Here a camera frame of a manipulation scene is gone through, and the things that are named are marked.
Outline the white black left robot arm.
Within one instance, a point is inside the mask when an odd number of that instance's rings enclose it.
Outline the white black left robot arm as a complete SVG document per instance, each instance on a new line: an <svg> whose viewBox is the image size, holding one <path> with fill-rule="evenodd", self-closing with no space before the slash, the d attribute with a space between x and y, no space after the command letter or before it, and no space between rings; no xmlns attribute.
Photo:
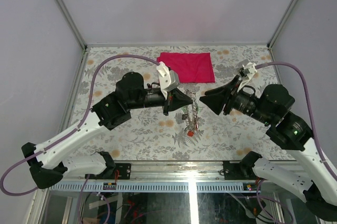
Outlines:
<svg viewBox="0 0 337 224"><path fill-rule="evenodd" d="M159 87L144 87L141 74L129 72L116 83L115 91L90 108L81 126L73 124L40 144L22 146L29 171L39 189L49 188L66 177L113 179L116 164L106 151L72 158L70 154L96 136L111 131L131 119L131 110L162 107L164 115L192 104L178 88L164 96Z"/></svg>

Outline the grey disc with key rings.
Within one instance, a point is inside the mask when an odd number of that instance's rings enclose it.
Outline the grey disc with key rings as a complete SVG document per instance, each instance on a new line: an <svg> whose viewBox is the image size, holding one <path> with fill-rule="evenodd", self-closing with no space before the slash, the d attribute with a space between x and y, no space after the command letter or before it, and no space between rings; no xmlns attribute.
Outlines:
<svg viewBox="0 0 337 224"><path fill-rule="evenodd" d="M193 131L195 136L199 130L199 105L196 100L196 92L187 90L185 94L192 98L193 103L183 108L182 120L186 124L184 132L187 134L188 131Z"/></svg>

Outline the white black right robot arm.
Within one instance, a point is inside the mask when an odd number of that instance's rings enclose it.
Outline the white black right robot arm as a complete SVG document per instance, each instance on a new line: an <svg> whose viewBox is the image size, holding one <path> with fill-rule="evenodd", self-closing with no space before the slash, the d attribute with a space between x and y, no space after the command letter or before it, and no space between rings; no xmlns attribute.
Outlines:
<svg viewBox="0 0 337 224"><path fill-rule="evenodd" d="M291 112L295 99L283 85L270 84L261 96L256 96L245 92L239 76L235 76L230 83L205 92L200 101L217 115L237 110L263 123L270 140L290 154L307 174L297 175L251 151L240 162L244 178L267 179L297 196L318 218L336 221L336 179L319 156L313 130Z"/></svg>

